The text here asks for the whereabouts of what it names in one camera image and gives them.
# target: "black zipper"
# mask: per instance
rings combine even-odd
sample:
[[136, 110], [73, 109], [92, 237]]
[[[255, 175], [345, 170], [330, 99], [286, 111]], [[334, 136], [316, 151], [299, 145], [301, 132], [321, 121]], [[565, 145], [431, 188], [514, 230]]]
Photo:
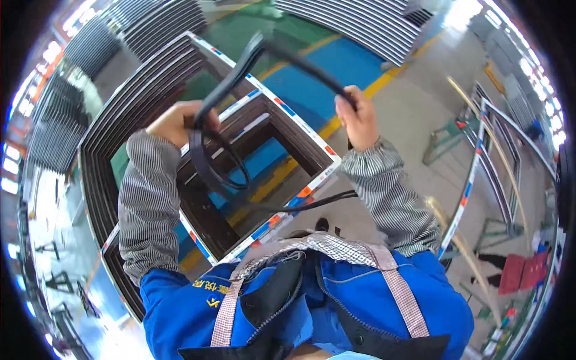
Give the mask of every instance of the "black zipper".
[[246, 345], [250, 345], [252, 343], [252, 341], [255, 339], [255, 337], [257, 337], [258, 334], [261, 333], [262, 329], [264, 329], [267, 325], [269, 325], [269, 323], [272, 322], [272, 320], [274, 320], [274, 318], [276, 318], [278, 315], [280, 315], [284, 310], [286, 310], [286, 308], [288, 306], [290, 306], [290, 304], [292, 304], [292, 302], [294, 301], [294, 299], [298, 295], [298, 292], [300, 291], [301, 286], [302, 286], [302, 270], [300, 271], [300, 277], [298, 278], [298, 282], [296, 283], [296, 287], [294, 288], [294, 293], [292, 294], [290, 299], [284, 304], [283, 307], [281, 307], [277, 312], [275, 312], [265, 322], [263, 322], [262, 325], [258, 326], [256, 331], [250, 336], [250, 338], [248, 338]]
[[346, 309], [346, 307], [344, 306], [344, 304], [342, 304], [340, 302], [340, 300], [338, 300], [337, 298], [335, 298], [333, 295], [331, 295], [328, 290], [326, 289], [326, 286], [324, 285], [324, 282], [322, 281], [322, 279], [324, 279], [324, 277], [322, 276], [322, 271], [320, 269], [320, 257], [316, 258], [316, 264], [314, 265], [314, 267], [316, 268], [316, 280], [318, 281], [318, 287], [320, 288], [320, 290], [322, 290], [322, 292], [329, 297], [330, 299], [333, 300], [333, 302], [335, 302], [343, 311], [346, 312], [346, 314], [348, 316], [350, 316], [352, 319], [354, 319], [355, 321], [359, 322], [360, 325], [362, 325], [363, 327], [365, 327], [366, 329], [370, 330], [370, 331], [374, 331], [377, 332], [378, 334], [382, 334], [385, 336], [390, 336], [392, 338], [394, 338], [394, 341], [399, 341], [401, 340], [401, 337], [396, 336], [388, 331], [383, 331], [380, 330], [378, 328], [375, 328], [371, 325], [366, 324], [364, 321], [360, 320], [359, 318], [357, 318], [356, 316], [354, 316], [350, 311], [348, 311], [348, 309]]

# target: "black shoe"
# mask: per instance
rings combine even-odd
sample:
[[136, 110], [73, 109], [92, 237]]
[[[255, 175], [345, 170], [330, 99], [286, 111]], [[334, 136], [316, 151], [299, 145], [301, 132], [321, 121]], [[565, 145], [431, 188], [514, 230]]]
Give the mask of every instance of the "black shoe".
[[328, 220], [326, 218], [318, 219], [318, 221], [316, 222], [316, 226], [314, 227], [314, 230], [316, 230], [316, 231], [328, 231], [328, 229], [330, 229], [330, 226], [328, 224]]

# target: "wooden stick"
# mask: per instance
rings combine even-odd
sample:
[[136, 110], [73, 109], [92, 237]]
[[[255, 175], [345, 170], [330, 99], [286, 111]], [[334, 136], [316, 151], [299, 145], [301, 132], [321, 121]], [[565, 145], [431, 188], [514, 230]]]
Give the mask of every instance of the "wooden stick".
[[[434, 215], [438, 220], [440, 229], [442, 230], [442, 232], [445, 232], [446, 228], [448, 227], [448, 217], [446, 216], [446, 212], [444, 212], [442, 206], [440, 206], [440, 203], [438, 203], [438, 201], [432, 196], [428, 196], [425, 199], [425, 203], [430, 210], [434, 211]], [[488, 280], [486, 279], [485, 276], [482, 276], [482, 274], [480, 273], [480, 262], [478, 261], [476, 256], [474, 256], [472, 250], [470, 250], [470, 246], [468, 246], [468, 242], [466, 242], [466, 239], [464, 239], [464, 237], [460, 234], [459, 231], [456, 231], [454, 233], [454, 237], [452, 238], [452, 244], [454, 244], [454, 246], [456, 246], [456, 248], [460, 251], [462, 257], [466, 260], [466, 262], [472, 269], [474, 276], [480, 283], [480, 288], [482, 288], [482, 292], [484, 293], [484, 296], [486, 296], [490, 312], [492, 313], [492, 316], [496, 321], [496, 325], [499, 328], [502, 324], [500, 311], [498, 310], [496, 299], [490, 295], [490, 291], [488, 289]]]
[[492, 142], [494, 143], [494, 146], [496, 147], [496, 150], [498, 151], [498, 155], [500, 155], [500, 159], [504, 163], [504, 167], [506, 169], [506, 172], [508, 173], [508, 176], [510, 177], [510, 181], [512, 182], [512, 189], [514, 189], [514, 193], [516, 194], [516, 198], [518, 199], [518, 207], [520, 208], [520, 215], [522, 216], [522, 223], [524, 223], [524, 236], [526, 238], [526, 244], [528, 246], [528, 250], [530, 251], [531, 250], [531, 244], [530, 244], [530, 238], [528, 237], [528, 222], [526, 221], [526, 215], [524, 214], [524, 207], [522, 206], [522, 200], [520, 199], [520, 190], [518, 189], [518, 184], [516, 184], [516, 179], [514, 178], [514, 175], [512, 174], [512, 170], [510, 169], [510, 165], [508, 164], [508, 160], [506, 160], [506, 156], [504, 155], [504, 150], [502, 150], [500, 143], [496, 139], [496, 136], [492, 132], [492, 129], [490, 129], [490, 124], [488, 124], [487, 121], [485, 120], [485, 118], [483, 116], [481, 116], [480, 110], [476, 107], [476, 105], [474, 105], [474, 103], [472, 102], [472, 100], [470, 100], [468, 95], [466, 95], [464, 93], [464, 91], [458, 86], [458, 84], [456, 84], [454, 79], [449, 77], [449, 76], [448, 76], [448, 82], [454, 87], [454, 89], [458, 92], [458, 94], [460, 94], [460, 96], [464, 99], [464, 101], [466, 101], [466, 103], [468, 104], [470, 109], [472, 109], [472, 111], [474, 112], [476, 117], [480, 121], [483, 121], [486, 124], [484, 129], [486, 130], [486, 132], [488, 133], [488, 135], [492, 139]]

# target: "checkered strap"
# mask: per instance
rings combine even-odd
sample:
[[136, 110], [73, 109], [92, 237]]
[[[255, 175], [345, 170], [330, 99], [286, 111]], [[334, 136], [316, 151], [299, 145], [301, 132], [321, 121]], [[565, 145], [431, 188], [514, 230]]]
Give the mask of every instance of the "checkered strap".
[[406, 323], [410, 337], [424, 338], [425, 336], [430, 336], [428, 326], [420, 311], [420, 306], [418, 306], [408, 283], [398, 272], [396, 261], [392, 257], [392, 254], [390, 254], [390, 251], [377, 246], [368, 245], [368, 247], [374, 254], [378, 269], [382, 271], [384, 280]]
[[236, 303], [238, 294], [244, 279], [233, 280], [230, 289], [222, 300], [222, 305], [216, 316], [214, 332], [212, 333], [211, 347], [228, 347], [232, 338], [232, 326], [234, 325], [234, 315], [236, 314]]

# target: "hand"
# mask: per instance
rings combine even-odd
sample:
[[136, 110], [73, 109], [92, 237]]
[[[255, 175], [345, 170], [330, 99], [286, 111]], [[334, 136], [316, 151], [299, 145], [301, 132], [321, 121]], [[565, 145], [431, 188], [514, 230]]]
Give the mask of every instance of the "hand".
[[[188, 143], [188, 131], [184, 128], [184, 117], [194, 116], [201, 105], [200, 100], [178, 101], [156, 119], [147, 129], [150, 135], [166, 139], [178, 149]], [[208, 113], [206, 125], [218, 131], [220, 121], [214, 109]]]
[[374, 105], [356, 85], [347, 86], [344, 90], [356, 101], [357, 111], [354, 111], [345, 98], [337, 95], [334, 98], [336, 114], [340, 118], [340, 124], [346, 129], [354, 149], [364, 151], [374, 146], [380, 136], [376, 126]]

